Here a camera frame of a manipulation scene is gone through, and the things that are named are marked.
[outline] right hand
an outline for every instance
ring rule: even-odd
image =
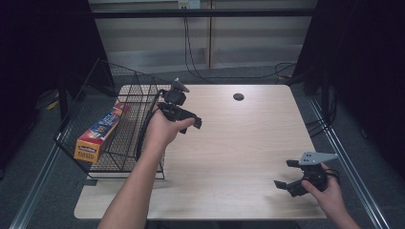
[[[324,163],[322,163],[322,167],[324,169],[329,169]],[[302,185],[316,198],[319,206],[325,212],[328,219],[333,219],[334,217],[347,212],[342,198],[342,191],[336,177],[328,176],[328,187],[324,192],[320,192],[307,180],[303,180]]]

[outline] forearm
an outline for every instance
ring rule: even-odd
[[[143,228],[156,171],[164,149],[145,149],[111,202],[98,228]]]
[[[328,216],[340,229],[360,229],[347,211],[342,211],[338,216]]]

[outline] colorful box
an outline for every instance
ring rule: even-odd
[[[109,137],[119,123],[122,113],[127,109],[117,103],[109,113],[102,117],[81,137],[77,139],[75,159],[97,163],[105,147],[111,142]]]

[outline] human arm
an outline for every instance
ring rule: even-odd
[[[322,167],[324,169],[329,169],[329,167],[323,163]],[[342,191],[336,177],[328,176],[328,188],[324,192],[320,192],[307,180],[303,180],[302,185],[316,198],[319,206],[327,215],[327,218],[333,221],[338,228],[360,228],[346,209],[342,198]]]
[[[144,228],[161,157],[177,132],[193,123],[194,118],[168,121],[160,110],[155,111],[146,131],[142,156],[110,203],[98,228]]]

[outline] wall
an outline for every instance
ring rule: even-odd
[[[177,1],[164,0],[90,3],[93,10],[178,8]],[[203,9],[313,9],[315,5],[315,0],[202,1]],[[197,69],[219,69],[296,62],[310,17],[188,18],[187,22]],[[146,73],[186,70],[183,18],[97,19],[96,23],[110,62]]]

